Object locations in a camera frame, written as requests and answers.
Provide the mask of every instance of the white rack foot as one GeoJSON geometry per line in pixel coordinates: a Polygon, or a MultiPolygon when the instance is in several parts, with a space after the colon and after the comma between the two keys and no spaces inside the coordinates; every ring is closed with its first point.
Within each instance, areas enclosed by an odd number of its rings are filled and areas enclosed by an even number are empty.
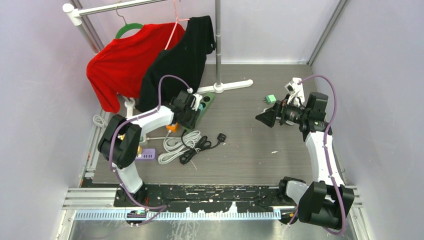
{"type": "Polygon", "coordinates": [[[236,81],[231,83],[221,83],[221,85],[217,85],[215,83],[213,86],[199,87],[197,90],[197,93],[204,94],[204,93],[215,92],[217,94],[220,94],[224,92],[225,90],[247,88],[247,87],[250,87],[252,84],[253,84],[252,79],[245,80],[245,81],[236,81]]]}

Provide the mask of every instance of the purple power strip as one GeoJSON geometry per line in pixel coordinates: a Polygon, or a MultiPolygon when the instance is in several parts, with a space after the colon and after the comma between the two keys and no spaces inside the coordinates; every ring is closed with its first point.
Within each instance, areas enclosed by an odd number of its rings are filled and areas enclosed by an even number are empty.
{"type": "Polygon", "coordinates": [[[136,161],[143,160],[155,160],[156,159],[156,150],[154,148],[143,148],[141,152],[141,157],[136,157],[136,161]]]}

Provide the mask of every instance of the clothing rack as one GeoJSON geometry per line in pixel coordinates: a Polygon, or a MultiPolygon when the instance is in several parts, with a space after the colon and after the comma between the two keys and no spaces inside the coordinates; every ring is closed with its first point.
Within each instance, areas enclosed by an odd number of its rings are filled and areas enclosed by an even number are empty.
{"type": "MultiPolygon", "coordinates": [[[[94,53],[98,53],[103,49],[103,44],[99,43],[97,33],[93,33],[92,29],[87,28],[83,16],[98,14],[115,9],[124,9],[135,7],[139,5],[152,4],[166,0],[131,0],[126,2],[119,2],[117,4],[110,4],[106,6],[98,6],[92,8],[75,8],[71,3],[65,3],[62,7],[63,11],[68,15],[72,23],[78,27],[85,40],[90,44],[94,53]]],[[[215,92],[222,93],[224,90],[239,89],[249,87],[253,84],[251,79],[245,81],[237,81],[231,83],[222,83],[221,72],[221,0],[215,0],[215,37],[216,37],[216,82],[213,86],[199,87],[198,94],[215,92]]]]}

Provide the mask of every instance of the robotic arm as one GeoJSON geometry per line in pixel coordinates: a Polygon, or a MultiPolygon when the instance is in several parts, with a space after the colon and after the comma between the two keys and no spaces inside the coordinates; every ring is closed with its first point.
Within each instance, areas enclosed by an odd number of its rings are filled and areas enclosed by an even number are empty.
{"type": "Polygon", "coordinates": [[[325,121],[328,96],[319,92],[311,92],[306,106],[303,106],[302,98],[297,96],[299,93],[303,95],[302,85],[297,84],[299,83],[298,79],[293,78],[285,86],[289,93],[282,101],[276,101],[273,107],[266,109],[255,118],[270,128],[274,126],[277,118],[280,118],[280,126],[288,122],[299,125],[299,131],[302,133],[303,141],[310,155],[313,182],[308,186],[303,180],[284,177],[279,184],[279,192],[282,198],[288,199],[289,202],[292,200],[298,205],[297,217],[301,222],[340,230],[342,214],[335,188],[338,188],[341,193],[346,216],[354,202],[355,195],[352,189],[345,188],[337,171],[331,128],[327,136],[329,161],[325,155],[323,139],[325,129],[329,124],[325,121]],[[335,170],[333,177],[336,185],[333,185],[329,178],[328,164],[331,169],[335,170]]]}
{"type": "MultiPolygon", "coordinates": [[[[135,165],[140,137],[157,128],[176,122],[187,129],[194,129],[201,112],[199,109],[201,99],[202,96],[199,94],[181,91],[169,104],[161,106],[158,111],[152,109],[129,117],[133,119],[142,115],[145,116],[124,125],[119,131],[119,137],[115,139],[113,147],[112,166],[116,168],[120,180],[139,203],[143,203],[147,196],[144,182],[140,178],[135,165]]],[[[121,115],[114,115],[98,143],[98,151],[108,161],[114,133],[118,126],[126,120],[121,115]]]]}

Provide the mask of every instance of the green hanger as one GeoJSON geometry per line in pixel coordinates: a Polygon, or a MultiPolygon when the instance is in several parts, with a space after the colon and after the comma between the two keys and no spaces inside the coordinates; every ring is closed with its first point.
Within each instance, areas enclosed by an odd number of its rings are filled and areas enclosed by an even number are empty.
{"type": "Polygon", "coordinates": [[[115,39],[120,39],[122,37],[122,35],[124,35],[126,32],[133,30],[133,29],[142,29],[143,24],[140,23],[130,23],[130,24],[125,24],[125,26],[123,26],[121,29],[119,29],[119,31],[117,32],[115,39]]]}
{"type": "Polygon", "coordinates": [[[130,24],[128,24],[127,21],[125,21],[125,17],[118,13],[118,3],[120,3],[120,2],[122,2],[122,1],[118,1],[116,3],[115,11],[116,11],[116,14],[118,16],[123,18],[123,22],[125,23],[125,25],[121,29],[119,29],[119,31],[117,32],[117,34],[115,36],[115,39],[120,39],[122,37],[122,35],[124,35],[126,32],[128,32],[130,30],[142,29],[142,27],[143,27],[143,25],[140,24],[140,23],[130,23],[130,24]]]}

